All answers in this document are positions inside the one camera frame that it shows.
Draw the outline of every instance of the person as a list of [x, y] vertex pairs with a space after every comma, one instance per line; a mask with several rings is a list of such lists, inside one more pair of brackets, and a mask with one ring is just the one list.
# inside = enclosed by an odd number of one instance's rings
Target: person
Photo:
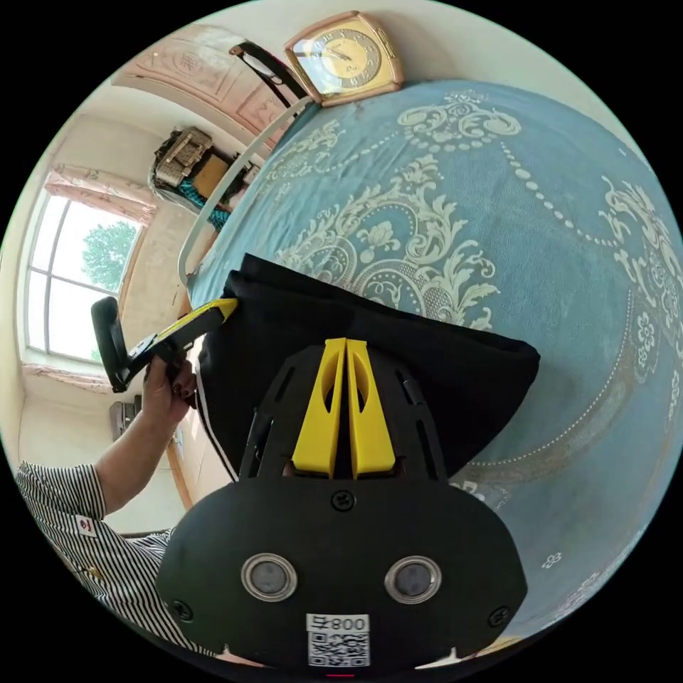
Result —
[[16, 483], [43, 535], [83, 586], [125, 621], [209, 657], [261, 666], [187, 640], [164, 606], [155, 581], [173, 529], [127, 539], [104, 521], [149, 483], [178, 424], [196, 377], [184, 359], [171, 387], [155, 357], [142, 391], [142, 409], [94, 465], [45, 467], [22, 462]]

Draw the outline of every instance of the bed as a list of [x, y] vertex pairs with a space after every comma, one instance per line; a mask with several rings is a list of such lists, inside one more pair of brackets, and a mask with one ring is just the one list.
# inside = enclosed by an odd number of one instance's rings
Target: bed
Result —
[[604, 585], [677, 464], [683, 243], [669, 204], [618, 138], [523, 90], [433, 81], [300, 109], [189, 278], [191, 304], [252, 253], [538, 349], [522, 407], [452, 481], [515, 538], [529, 594], [506, 635], [527, 637]]

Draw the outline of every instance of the clock hand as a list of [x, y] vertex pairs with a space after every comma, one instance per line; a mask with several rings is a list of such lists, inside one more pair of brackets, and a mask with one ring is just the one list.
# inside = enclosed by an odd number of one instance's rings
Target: clock hand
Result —
[[351, 58], [348, 55], [343, 55], [341, 52], [337, 52], [336, 50], [332, 50], [331, 48], [327, 48], [327, 51], [333, 55], [334, 57], [338, 57], [339, 59], [344, 59], [347, 62], [351, 61]]

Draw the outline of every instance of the shirt sleeve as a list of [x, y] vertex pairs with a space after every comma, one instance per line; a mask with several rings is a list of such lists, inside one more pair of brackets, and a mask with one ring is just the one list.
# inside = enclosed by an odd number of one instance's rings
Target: shirt sleeve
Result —
[[35, 517], [47, 509], [99, 521], [105, 517], [105, 497], [94, 465], [44, 467], [22, 462], [16, 483]]
[[201, 654], [162, 603], [156, 577], [171, 530], [126, 539], [103, 518], [105, 500], [94, 466], [22, 463], [16, 483], [38, 528], [84, 587], [134, 626]]

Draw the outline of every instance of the screw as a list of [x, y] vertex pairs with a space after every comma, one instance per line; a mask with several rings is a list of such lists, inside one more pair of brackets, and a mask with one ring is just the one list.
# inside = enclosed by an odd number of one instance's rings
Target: screw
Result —
[[192, 610], [180, 600], [174, 601], [173, 611], [178, 615], [180, 621], [192, 621]]
[[350, 491], [337, 491], [332, 496], [332, 507], [338, 512], [347, 512], [356, 504], [356, 499]]
[[510, 616], [510, 609], [508, 607], [498, 607], [494, 610], [489, 617], [489, 626], [493, 628], [498, 628], [503, 626]]

